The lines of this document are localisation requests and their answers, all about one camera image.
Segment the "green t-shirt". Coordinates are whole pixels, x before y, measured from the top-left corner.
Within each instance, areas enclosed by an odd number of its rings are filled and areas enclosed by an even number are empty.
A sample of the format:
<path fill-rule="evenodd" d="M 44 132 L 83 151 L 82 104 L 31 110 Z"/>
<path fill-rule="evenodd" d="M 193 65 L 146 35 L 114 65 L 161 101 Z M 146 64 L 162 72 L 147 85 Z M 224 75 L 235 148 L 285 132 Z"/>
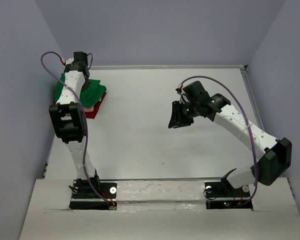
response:
<path fill-rule="evenodd" d="M 62 73 L 60 80 L 62 82 L 65 82 L 65 74 Z M 54 102 L 56 103 L 62 93 L 63 90 L 63 84 L 58 82 L 56 86 L 56 91 L 54 94 Z M 100 80 L 95 80 L 95 79 L 90 79 L 90 85 L 87 89 L 84 91 L 81 91 L 79 99 L 80 102 L 82 103 L 82 106 L 84 108 L 92 108 L 93 106 L 96 105 L 97 102 L 99 102 L 104 93 L 107 91 L 106 86 L 101 84 Z"/>

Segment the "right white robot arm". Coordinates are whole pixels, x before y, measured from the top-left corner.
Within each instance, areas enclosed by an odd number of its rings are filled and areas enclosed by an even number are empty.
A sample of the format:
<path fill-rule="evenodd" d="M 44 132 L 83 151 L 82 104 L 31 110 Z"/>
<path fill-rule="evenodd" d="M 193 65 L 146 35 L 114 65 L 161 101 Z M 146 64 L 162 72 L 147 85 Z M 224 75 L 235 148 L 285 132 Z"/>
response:
<path fill-rule="evenodd" d="M 225 196 L 232 196 L 250 184 L 270 186 L 291 166 L 291 141 L 285 137 L 278 139 L 260 129 L 248 120 L 243 109 L 237 110 L 222 94 L 209 95 L 200 81 L 188 85 L 181 82 L 176 92 L 180 98 L 172 102 L 168 128 L 188 127 L 196 117 L 207 118 L 252 152 L 252 166 L 232 169 L 222 177 L 220 190 Z"/>

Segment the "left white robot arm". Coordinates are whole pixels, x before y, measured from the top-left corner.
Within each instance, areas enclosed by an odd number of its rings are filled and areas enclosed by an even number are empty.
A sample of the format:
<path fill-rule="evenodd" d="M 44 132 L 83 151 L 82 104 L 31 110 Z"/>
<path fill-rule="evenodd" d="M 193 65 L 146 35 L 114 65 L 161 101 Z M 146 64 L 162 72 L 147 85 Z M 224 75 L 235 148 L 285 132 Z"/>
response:
<path fill-rule="evenodd" d="M 80 101 L 81 91 L 90 84 L 88 54 L 74 52 L 73 57 L 62 64 L 64 80 L 58 79 L 62 90 L 55 104 L 49 106 L 49 114 L 55 135 L 68 148 L 76 169 L 71 190 L 74 194 L 103 200 L 100 178 L 88 154 L 88 123 Z"/>

